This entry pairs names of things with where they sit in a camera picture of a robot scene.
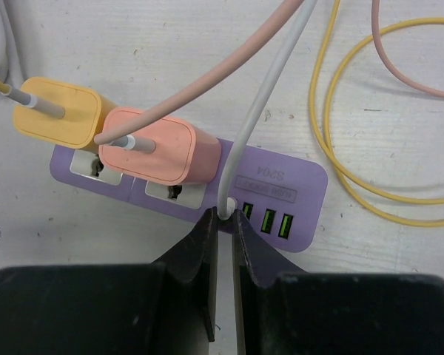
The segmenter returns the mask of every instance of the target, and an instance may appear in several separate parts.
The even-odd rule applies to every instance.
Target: white usb cable
[[[258,119],[260,118],[266,103],[268,102],[269,97],[272,94],[281,73],[283,72],[289,56],[295,48],[301,33],[303,33],[304,27],[306,27],[316,2],[317,0],[305,0],[301,5],[295,22],[281,45],[281,48],[279,49],[274,61],[272,62],[272,65],[269,68],[257,95],[255,96],[252,106],[246,114],[245,120],[242,123],[242,127],[237,134],[234,144],[230,149],[229,157],[227,158],[227,162],[222,171],[217,198],[218,215],[222,220],[229,219],[236,208],[234,199],[229,197],[229,188],[232,184],[232,180],[243,154],[243,150],[245,149],[250,135],[252,134],[253,129],[255,128],[255,125],[257,124]]]
[[[23,84],[15,37],[4,2],[0,0],[0,81],[4,82],[7,77],[13,87]]]

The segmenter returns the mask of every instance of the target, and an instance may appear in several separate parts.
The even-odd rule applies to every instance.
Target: black holder
[[[2,354],[208,354],[218,224],[208,209],[154,263],[0,271]],[[236,211],[238,353],[444,354],[444,281],[307,274]]]

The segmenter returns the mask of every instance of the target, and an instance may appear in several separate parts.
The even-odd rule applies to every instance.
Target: coiled yellow cable
[[[375,206],[368,203],[366,200],[364,200],[358,193],[356,193],[355,190],[353,190],[352,187],[350,187],[349,183],[347,182],[346,177],[351,180],[352,182],[356,183],[358,186],[363,187],[364,189],[379,195],[381,197],[387,198],[389,200],[394,200],[402,203],[410,203],[410,204],[417,204],[417,205],[437,205],[444,203],[444,198],[414,198],[414,197],[406,197],[406,196],[400,196],[395,195],[390,192],[384,191],[382,189],[378,189],[377,187],[359,179],[357,176],[355,176],[353,173],[351,173],[344,165],[342,165],[341,162],[337,160],[334,154],[334,150],[332,147],[331,142],[331,133],[329,129],[329,119],[330,119],[330,112],[331,112],[331,106],[332,106],[332,99],[334,96],[335,89],[337,87],[337,84],[340,80],[340,77],[344,71],[344,69],[347,67],[349,62],[355,57],[355,55],[364,48],[368,43],[370,43],[373,40],[373,37],[370,35],[363,39],[359,44],[357,44],[350,52],[347,54],[347,56],[342,60],[339,67],[337,68],[332,81],[329,86],[329,90],[327,92],[326,100],[324,102],[324,119],[323,119],[323,128],[324,128],[324,136],[322,135],[319,126],[317,125],[317,117],[315,112],[315,93],[317,89],[317,82],[319,79],[320,69],[322,67],[323,59],[326,55],[327,46],[329,44],[329,40],[332,36],[332,30],[334,28],[335,19],[337,17],[337,12],[339,10],[340,6],[340,0],[336,0],[334,3],[334,7],[332,9],[331,18],[329,19],[329,25],[327,27],[326,34],[324,35],[323,43],[321,45],[319,54],[317,56],[316,64],[314,67],[314,72],[312,73],[312,79],[311,79],[311,86],[309,88],[309,114],[310,114],[310,120],[312,124],[312,128],[314,130],[314,135],[317,139],[317,142],[319,143],[320,147],[326,154],[326,156],[329,158],[329,160],[334,164],[337,176],[342,183],[342,185],[346,188],[347,192],[363,207],[368,209],[370,212],[375,213],[378,216],[381,216],[387,220],[404,224],[407,226],[417,226],[417,227],[439,227],[444,226],[444,219],[442,220],[413,220],[409,218],[404,217],[398,217],[393,214],[389,214],[387,212],[384,212]],[[444,18],[416,18],[409,21],[403,21],[397,24],[393,24],[390,26],[387,26],[381,30],[381,34],[384,35],[386,33],[390,33],[396,30],[400,30],[406,27],[413,27],[413,26],[421,26],[424,24],[444,24]]]

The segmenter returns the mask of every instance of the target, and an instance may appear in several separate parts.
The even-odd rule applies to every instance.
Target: white desk
[[[340,187],[312,137],[307,92],[332,0],[319,1],[250,141],[322,164],[330,182],[311,247],[287,257],[307,271],[422,272],[444,277],[444,228],[416,229],[360,208]],[[27,76],[90,85],[121,105],[150,107],[218,63],[279,1],[9,1]],[[370,33],[369,1],[344,0],[320,80],[319,104],[340,59]],[[381,23],[444,16],[444,0],[382,0]],[[245,67],[176,112],[233,140],[286,29]],[[392,61],[418,81],[444,89],[444,27],[385,38]],[[50,263],[150,262],[190,223],[54,181],[53,147],[21,136],[0,97],[0,268]],[[332,115],[335,149],[347,167],[378,186],[444,196],[444,101],[405,87],[373,46],[347,70]],[[444,206],[411,207],[371,197],[407,217],[444,217]],[[221,235],[217,342],[235,353],[230,242]]]

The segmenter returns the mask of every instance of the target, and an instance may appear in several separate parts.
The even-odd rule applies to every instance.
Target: plug
[[[62,106],[62,118],[16,105],[15,128],[24,135],[72,149],[97,152],[94,136],[102,132],[107,114],[116,105],[88,87],[49,78],[33,77],[21,89]]]
[[[118,107],[104,122],[103,132],[136,115],[141,109]],[[134,132],[136,140],[154,142],[154,150],[141,152],[118,146],[100,146],[98,155],[105,166],[165,186],[208,183],[221,159],[219,140],[180,118],[166,116]]]

